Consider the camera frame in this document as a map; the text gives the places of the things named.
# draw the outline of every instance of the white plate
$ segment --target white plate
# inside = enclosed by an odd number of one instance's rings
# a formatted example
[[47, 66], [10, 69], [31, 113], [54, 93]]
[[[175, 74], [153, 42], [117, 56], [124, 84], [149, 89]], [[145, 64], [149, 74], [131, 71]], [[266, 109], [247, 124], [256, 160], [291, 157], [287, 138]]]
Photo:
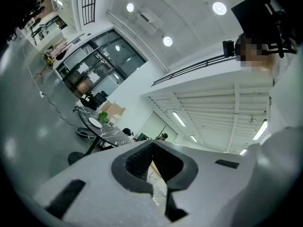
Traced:
[[95, 119], [93, 119], [93, 118], [89, 118], [89, 121], [90, 121], [94, 126], [96, 126], [96, 127], [98, 127], [98, 128], [102, 128], [102, 125], [101, 125], [97, 120], [95, 120]]

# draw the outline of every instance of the fluorescent light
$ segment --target fluorescent light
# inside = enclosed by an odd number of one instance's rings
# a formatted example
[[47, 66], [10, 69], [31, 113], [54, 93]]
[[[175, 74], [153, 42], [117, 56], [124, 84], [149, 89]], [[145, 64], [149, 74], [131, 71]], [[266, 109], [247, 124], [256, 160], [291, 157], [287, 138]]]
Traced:
[[132, 3], [129, 3], [127, 6], [126, 6], [126, 9], [127, 11], [129, 12], [132, 12], [134, 10], [134, 5]]
[[166, 46], [171, 46], [172, 45], [172, 39], [168, 36], [164, 37], [163, 39], [163, 43], [166, 45]]
[[190, 137], [191, 137], [195, 142], [197, 142], [197, 140], [194, 138], [194, 136], [191, 135]]
[[246, 151], [247, 151], [247, 150], [244, 149], [243, 151], [241, 151], [240, 155], [241, 155], [241, 156], [244, 155], [244, 153], [245, 153]]
[[264, 131], [267, 129], [267, 120], [264, 120], [264, 122], [262, 123], [262, 126], [260, 127], [260, 129], [258, 130], [258, 132], [256, 133], [255, 137], [253, 138], [253, 140], [258, 140], [260, 138], [260, 136], [264, 133]]
[[175, 117], [179, 120], [179, 122], [185, 127], [186, 125], [183, 123], [183, 121], [179, 118], [179, 116], [177, 115], [177, 113], [176, 112], [172, 112], [174, 115], [175, 115]]
[[215, 2], [213, 4], [213, 11], [216, 13], [216, 14], [219, 14], [219, 15], [224, 15], [226, 14], [226, 6], [221, 3], [221, 2]]

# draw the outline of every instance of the black railing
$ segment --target black railing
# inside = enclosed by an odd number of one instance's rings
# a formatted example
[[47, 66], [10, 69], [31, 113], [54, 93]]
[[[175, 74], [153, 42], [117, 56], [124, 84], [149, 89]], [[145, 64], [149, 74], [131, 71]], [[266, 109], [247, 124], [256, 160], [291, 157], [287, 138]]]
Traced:
[[165, 77], [162, 77], [159, 80], [154, 81], [154, 83], [153, 83], [152, 86], [157, 85], [157, 84], [159, 84], [161, 82], [170, 80], [172, 78], [175, 78], [177, 76], [181, 76], [181, 75], [183, 75], [185, 73], [188, 73], [188, 72], [191, 72], [191, 71], [203, 68], [203, 67], [208, 67], [210, 65], [214, 65], [214, 64], [217, 64], [217, 63], [220, 63], [220, 62], [223, 62], [223, 61], [233, 60], [233, 59], [235, 59], [234, 56], [230, 57], [230, 58], [225, 58], [224, 55], [219, 55], [219, 56], [207, 59], [205, 61], [198, 62], [198, 63], [193, 64], [191, 66], [185, 67], [183, 69], [177, 70], [177, 71], [175, 71], [175, 72], [173, 72], [173, 73], [171, 73], [171, 74], [169, 74], [169, 75], [167, 75]]
[[83, 24], [95, 22], [95, 2], [96, 0], [82, 0]]

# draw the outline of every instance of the desk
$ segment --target desk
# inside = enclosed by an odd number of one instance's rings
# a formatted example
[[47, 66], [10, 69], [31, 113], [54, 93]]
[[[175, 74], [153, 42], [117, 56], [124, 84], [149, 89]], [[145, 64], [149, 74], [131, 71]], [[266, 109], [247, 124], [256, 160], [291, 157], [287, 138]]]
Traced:
[[110, 127], [107, 124], [102, 124], [102, 128], [100, 129], [91, 124], [89, 118], [94, 118], [99, 121], [99, 113], [97, 113], [96, 111], [87, 107], [80, 107], [78, 109], [78, 113], [82, 122], [93, 134], [96, 135], [96, 138], [85, 154], [80, 152], [72, 152], [69, 154], [68, 162], [70, 165], [74, 164], [81, 158], [89, 155], [100, 140], [111, 144], [113, 147], [132, 143], [128, 136], [125, 135], [118, 127]]

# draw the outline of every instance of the cable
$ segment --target cable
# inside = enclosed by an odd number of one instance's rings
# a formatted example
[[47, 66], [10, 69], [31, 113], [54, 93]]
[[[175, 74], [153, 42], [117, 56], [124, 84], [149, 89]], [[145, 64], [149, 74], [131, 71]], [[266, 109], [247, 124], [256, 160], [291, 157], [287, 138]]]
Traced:
[[49, 100], [48, 95], [46, 95], [45, 93], [42, 93], [42, 95], [45, 95], [45, 96], [47, 97], [47, 99], [48, 99], [48, 102], [49, 102], [51, 105], [54, 105], [54, 106], [56, 107], [57, 112], [60, 114], [60, 117], [61, 117], [63, 120], [65, 120], [69, 125], [76, 126], [77, 128], [80, 128], [79, 126], [70, 123], [67, 119], [64, 119], [64, 118], [61, 116], [61, 112], [58, 110], [57, 105], [53, 104], [53, 103]]
[[61, 116], [61, 112], [58, 110], [57, 105], [53, 104], [53, 103], [52, 103], [52, 102], [49, 100], [48, 95], [46, 95], [45, 93], [43, 93], [43, 92], [40, 90], [40, 88], [38, 87], [38, 85], [36, 84], [36, 82], [35, 82], [35, 80], [34, 80], [34, 78], [33, 78], [32, 73], [30, 72], [30, 69], [29, 69], [29, 66], [28, 66], [28, 62], [27, 62], [27, 57], [25, 56], [25, 52], [24, 52], [24, 46], [23, 46], [23, 44], [22, 44], [22, 50], [23, 50], [23, 55], [24, 55], [24, 59], [25, 59], [25, 62], [26, 62], [26, 65], [27, 65], [27, 68], [28, 68], [29, 74], [30, 74], [30, 76], [31, 76], [32, 80], [34, 81], [34, 83], [35, 83], [35, 85], [36, 85], [37, 89], [39, 90], [39, 92], [40, 92], [42, 95], [47, 96], [48, 102], [49, 102], [51, 105], [53, 105], [53, 106], [55, 106], [55, 107], [56, 107], [57, 112], [60, 114], [60, 117], [61, 117], [63, 120], [65, 120], [65, 121], [66, 121], [66, 122], [67, 122], [69, 125], [71, 125], [71, 126], [75, 126], [75, 127], [77, 127], [77, 128], [80, 128], [79, 126], [77, 126], [77, 125], [75, 125], [75, 124], [70, 123], [70, 122], [69, 122], [67, 119], [64, 119], [64, 118]]

